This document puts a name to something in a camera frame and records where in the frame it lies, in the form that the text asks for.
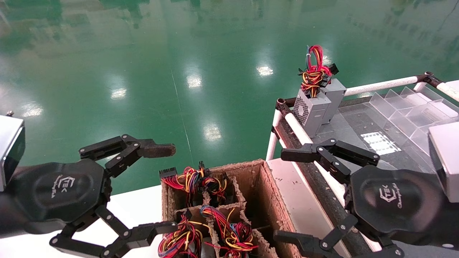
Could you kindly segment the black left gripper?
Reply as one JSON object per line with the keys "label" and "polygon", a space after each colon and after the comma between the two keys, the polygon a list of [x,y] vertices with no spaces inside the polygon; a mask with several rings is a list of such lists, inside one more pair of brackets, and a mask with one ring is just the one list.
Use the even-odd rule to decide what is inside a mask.
{"label": "black left gripper", "polygon": [[[62,230],[49,244],[84,258],[122,258],[136,248],[149,247],[160,234],[174,233],[173,221],[140,224],[129,229],[106,207],[116,178],[141,157],[172,157],[174,144],[156,144],[128,134],[85,146],[77,163],[45,163],[19,167],[6,187],[6,236],[49,234]],[[95,161],[113,158],[105,169]],[[104,247],[73,239],[97,219],[118,237]]]}

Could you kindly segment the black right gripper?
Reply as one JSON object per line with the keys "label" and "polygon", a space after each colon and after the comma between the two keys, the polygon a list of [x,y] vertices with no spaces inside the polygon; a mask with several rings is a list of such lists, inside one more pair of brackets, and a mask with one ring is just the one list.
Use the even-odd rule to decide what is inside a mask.
{"label": "black right gripper", "polygon": [[[325,238],[274,231],[275,241],[295,245],[302,257],[342,258],[334,246],[356,224],[373,241],[388,237],[411,245],[458,247],[458,204],[449,201],[434,174],[377,168],[378,154],[334,138],[319,144],[305,143],[297,149],[284,148],[281,159],[317,162],[336,181],[348,186],[346,208],[351,214]],[[363,168],[351,175],[339,159]]]}

